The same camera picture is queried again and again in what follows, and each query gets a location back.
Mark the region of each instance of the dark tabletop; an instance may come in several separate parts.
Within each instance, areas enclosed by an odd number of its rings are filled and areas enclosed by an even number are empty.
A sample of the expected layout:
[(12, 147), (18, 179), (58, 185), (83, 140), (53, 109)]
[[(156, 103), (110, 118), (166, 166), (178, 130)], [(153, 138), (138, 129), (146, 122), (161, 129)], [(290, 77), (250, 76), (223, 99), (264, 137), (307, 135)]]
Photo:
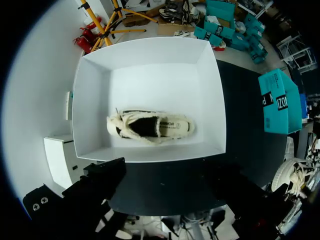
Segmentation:
[(126, 175), (109, 202), (113, 210), (139, 216), (170, 216), (224, 205), (203, 178), (204, 164), (237, 164), (264, 186), (283, 162), (287, 136), (264, 132), (258, 73), (217, 60), (225, 115), (226, 153), (191, 160), (127, 163)]

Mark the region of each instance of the cable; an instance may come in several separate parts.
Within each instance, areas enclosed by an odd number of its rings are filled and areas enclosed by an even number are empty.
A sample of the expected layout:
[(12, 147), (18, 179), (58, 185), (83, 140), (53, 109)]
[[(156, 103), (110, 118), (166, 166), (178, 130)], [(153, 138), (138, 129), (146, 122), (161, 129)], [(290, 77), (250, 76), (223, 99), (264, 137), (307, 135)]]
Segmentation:
[(190, 231), (187, 228), (185, 228), (185, 231), (190, 235), (192, 240), (195, 240), (194, 237), (191, 235)]

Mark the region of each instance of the white box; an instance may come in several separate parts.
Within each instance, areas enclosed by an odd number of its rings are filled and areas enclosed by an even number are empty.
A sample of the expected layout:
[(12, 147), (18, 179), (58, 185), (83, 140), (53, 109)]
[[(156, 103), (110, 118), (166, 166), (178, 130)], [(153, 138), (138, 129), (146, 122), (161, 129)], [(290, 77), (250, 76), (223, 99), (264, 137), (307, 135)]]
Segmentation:
[[(193, 135), (149, 146), (111, 136), (107, 116), (144, 109), (183, 114)], [(146, 163), (226, 152), (226, 113), (217, 61), (208, 41), (155, 37), (117, 43), (83, 56), (76, 74), (72, 127), (79, 158)]]

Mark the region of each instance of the logo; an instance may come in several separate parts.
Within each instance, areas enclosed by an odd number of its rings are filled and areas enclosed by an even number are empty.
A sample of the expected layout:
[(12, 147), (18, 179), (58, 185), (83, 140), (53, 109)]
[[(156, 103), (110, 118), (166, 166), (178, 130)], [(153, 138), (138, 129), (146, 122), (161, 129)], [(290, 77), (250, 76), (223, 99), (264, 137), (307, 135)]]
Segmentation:
[(204, 40), (209, 40), (209, 38), (211, 37), (211, 32), (206, 32), (205, 36), (204, 36)]
[(161, 124), (161, 125), (166, 125), (166, 126), (173, 126), (173, 125), (175, 125), (174, 122), (166, 122), (166, 121), (162, 121), (162, 122), (160, 122), (160, 124)]
[(223, 26), (218, 26), (218, 28), (215, 31), (215, 35), (220, 36), (221, 32), (223, 31)]
[(281, 95), (276, 98), (276, 103), (278, 105), (278, 111), (288, 108), (286, 95)]
[(274, 104), (274, 98), (271, 95), (271, 91), (262, 95), (262, 106), (266, 107), (271, 104)]

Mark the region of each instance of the white sneaker on floor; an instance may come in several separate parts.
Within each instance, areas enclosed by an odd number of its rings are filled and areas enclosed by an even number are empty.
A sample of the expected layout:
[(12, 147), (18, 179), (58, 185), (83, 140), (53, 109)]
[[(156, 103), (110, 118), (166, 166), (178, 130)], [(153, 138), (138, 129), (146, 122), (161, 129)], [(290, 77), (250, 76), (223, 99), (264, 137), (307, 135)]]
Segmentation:
[(313, 176), (316, 172), (315, 168), (306, 165), (307, 161), (299, 158), (291, 158), (286, 160), (274, 175), (271, 190), (276, 191), (282, 184), (292, 183), (292, 187), (287, 193), (294, 196), (302, 196), (301, 187), (307, 182), (308, 176)]
[(193, 121), (184, 115), (142, 110), (124, 110), (107, 117), (106, 127), (113, 136), (149, 145), (184, 138), (195, 130)]

